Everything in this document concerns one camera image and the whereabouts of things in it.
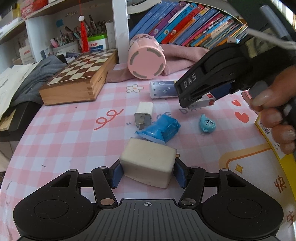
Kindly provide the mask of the person's right hand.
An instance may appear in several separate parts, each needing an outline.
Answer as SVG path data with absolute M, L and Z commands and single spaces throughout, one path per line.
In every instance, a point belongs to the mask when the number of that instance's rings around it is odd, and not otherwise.
M 282 71 L 257 97 L 250 99 L 244 92 L 242 96 L 253 111 L 260 113 L 262 124 L 271 128 L 273 139 L 280 144 L 282 152 L 292 154 L 295 151 L 295 128 L 282 123 L 283 116 L 277 107 L 295 97 L 295 66 Z

